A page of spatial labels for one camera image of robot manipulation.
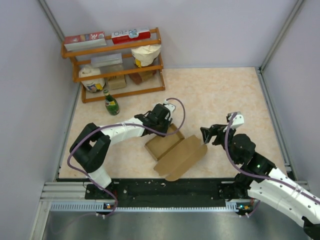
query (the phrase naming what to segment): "open cardboard box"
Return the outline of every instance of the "open cardboard box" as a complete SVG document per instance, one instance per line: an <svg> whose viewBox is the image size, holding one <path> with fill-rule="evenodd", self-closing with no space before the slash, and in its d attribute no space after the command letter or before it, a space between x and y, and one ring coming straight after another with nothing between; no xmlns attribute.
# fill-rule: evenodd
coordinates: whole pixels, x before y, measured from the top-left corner
<svg viewBox="0 0 320 240"><path fill-rule="evenodd" d="M175 130L177 127L171 124L167 132ZM201 142L195 135L185 138L178 131L165 137L155 136L145 144L145 148L157 161L154 170L160 176L166 175L167 181L176 181L207 153L207 145Z"/></svg>

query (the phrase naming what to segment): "red and white box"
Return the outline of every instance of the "red and white box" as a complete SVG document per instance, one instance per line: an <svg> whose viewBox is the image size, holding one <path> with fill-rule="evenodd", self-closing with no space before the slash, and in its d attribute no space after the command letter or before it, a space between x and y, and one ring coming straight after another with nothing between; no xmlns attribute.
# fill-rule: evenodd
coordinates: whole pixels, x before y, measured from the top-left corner
<svg viewBox="0 0 320 240"><path fill-rule="evenodd" d="M111 34L113 44L123 44L151 38L148 27L138 27L130 30L115 31Z"/></svg>
<svg viewBox="0 0 320 240"><path fill-rule="evenodd" d="M66 36L64 46L68 51L106 46L105 32L97 31L77 36Z"/></svg>

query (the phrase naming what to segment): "white wall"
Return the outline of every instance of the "white wall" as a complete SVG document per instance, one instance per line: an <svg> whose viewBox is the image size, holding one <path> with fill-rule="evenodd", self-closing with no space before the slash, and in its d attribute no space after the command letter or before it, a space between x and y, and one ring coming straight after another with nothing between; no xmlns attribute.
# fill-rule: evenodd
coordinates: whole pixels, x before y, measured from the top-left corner
<svg viewBox="0 0 320 240"><path fill-rule="evenodd" d="M320 1L308 0L265 70L301 180L320 196Z"/></svg>
<svg viewBox="0 0 320 240"><path fill-rule="evenodd" d="M77 85L35 0L0 3L0 239L28 239Z"/></svg>
<svg viewBox="0 0 320 240"><path fill-rule="evenodd" d="M260 66L297 0L46 0L66 36L159 27L166 68Z"/></svg>

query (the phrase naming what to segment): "gray floor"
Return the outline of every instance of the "gray floor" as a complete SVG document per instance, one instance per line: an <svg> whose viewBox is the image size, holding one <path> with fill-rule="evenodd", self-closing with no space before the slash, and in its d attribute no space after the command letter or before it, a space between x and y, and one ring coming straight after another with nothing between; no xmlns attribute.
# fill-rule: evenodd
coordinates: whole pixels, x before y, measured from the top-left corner
<svg viewBox="0 0 320 240"><path fill-rule="evenodd" d="M80 218L60 234L53 234L81 212L51 212L44 240L308 240L290 218L261 204L255 214L235 213L116 213L103 220L95 215Z"/></svg>

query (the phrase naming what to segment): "wooden shelf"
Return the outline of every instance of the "wooden shelf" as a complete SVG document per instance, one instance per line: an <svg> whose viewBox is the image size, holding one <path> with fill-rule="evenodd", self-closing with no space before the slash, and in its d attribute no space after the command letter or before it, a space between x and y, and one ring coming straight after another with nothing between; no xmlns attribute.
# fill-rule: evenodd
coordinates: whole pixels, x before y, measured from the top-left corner
<svg viewBox="0 0 320 240"><path fill-rule="evenodd" d="M161 36L160 36L159 29L157 27L154 29L151 29L150 33L156 34L156 38L155 39L149 38L146 40L139 40L139 41L123 43L123 44L113 44L112 43L109 46L96 47L96 48L80 50L80 51L67 51L67 49L65 48L64 42L63 42L61 45L61 56L63 58L70 59L70 61L72 63L72 80L75 83L87 81L87 80L93 80L93 79L109 78L109 77L119 76L119 75L125 75L125 77L128 78L128 74L140 73L140 72L146 72L146 71L154 71L154 70L158 71L158 75L159 75L158 86L156 86L156 87L151 86L149 88L139 89L140 85L136 85L136 86L131 85L131 87L122 88L121 92L112 93L112 91L111 91L111 94L115 98L164 91L166 89L166 86L165 86L165 81L164 81L164 78L162 75L162 69L164 68L164 63L163 63L161 54L158 55L158 57L154 60L152 65L146 66L146 67L135 66L134 60L132 59L133 56L131 53L122 54L122 61L123 61L124 70L109 72L108 67L100 67L101 74L99 74L99 75L79 77L79 71L81 69L80 66L90 64L91 60L89 59L89 60L78 61L76 59L77 56L99 54L99 53L104 53L104 52L109 52L109 51L117 51L117 50L123 50L123 49L131 49L131 48L137 48L137 47L146 46L146 45L153 45L153 44L161 44ZM106 36L105 40L110 42L111 35ZM145 83L141 84L141 86L144 86L144 87L148 86L148 85L149 84L145 84ZM83 86L83 84L82 84L81 89L82 89L81 99L82 99L83 103L101 101L101 100L105 99L105 97L103 95L98 96L99 95L98 93L87 92L87 90Z"/></svg>

